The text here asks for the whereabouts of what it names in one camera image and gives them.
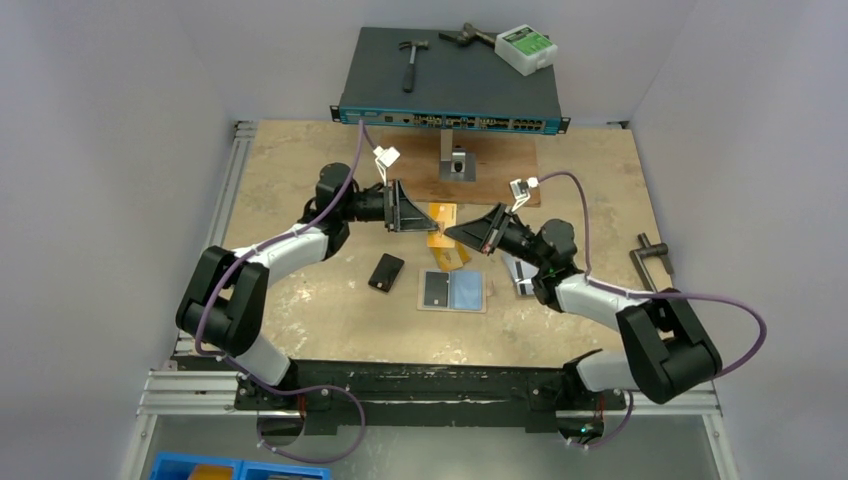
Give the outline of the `gold VIP credit card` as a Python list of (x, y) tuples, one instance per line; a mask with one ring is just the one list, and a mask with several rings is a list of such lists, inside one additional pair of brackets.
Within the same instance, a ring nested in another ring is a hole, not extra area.
[(457, 224), (458, 205), (431, 202), (428, 206), (428, 214), (436, 222), (438, 231), (444, 232)]

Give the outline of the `tan leather card holder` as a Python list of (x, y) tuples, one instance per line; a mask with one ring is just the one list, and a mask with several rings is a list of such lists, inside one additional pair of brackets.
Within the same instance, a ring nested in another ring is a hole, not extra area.
[(416, 308), (420, 311), (485, 313), (489, 296), (489, 282), (486, 274), (477, 270), (458, 269), (450, 274), (450, 296), (448, 308), (427, 309), (422, 307), (423, 282), (426, 271), (441, 271), (438, 269), (422, 269), (418, 277), (418, 298)]

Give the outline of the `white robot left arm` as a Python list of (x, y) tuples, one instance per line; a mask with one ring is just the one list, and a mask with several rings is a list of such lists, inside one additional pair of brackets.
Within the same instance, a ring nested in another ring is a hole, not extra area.
[(431, 232), (438, 223), (407, 195), (401, 181), (358, 186), (351, 167), (324, 166), (298, 223), (256, 246), (203, 251), (176, 311), (177, 328), (253, 376), (272, 408), (297, 399), (297, 366), (261, 333), (268, 289), (306, 266), (333, 257), (352, 222), (381, 222), (390, 232)]

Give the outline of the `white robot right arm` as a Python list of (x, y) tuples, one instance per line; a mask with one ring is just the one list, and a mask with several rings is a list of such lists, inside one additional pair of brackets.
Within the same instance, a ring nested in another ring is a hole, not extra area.
[(583, 356), (562, 379), (563, 397), (573, 406), (613, 389), (636, 390), (665, 404), (723, 369), (718, 348), (680, 292), (636, 292), (593, 279), (575, 263), (574, 228), (564, 220), (533, 231), (500, 204), (444, 233), (480, 253), (500, 250), (534, 266), (531, 282), (540, 304), (619, 333), (622, 351)]

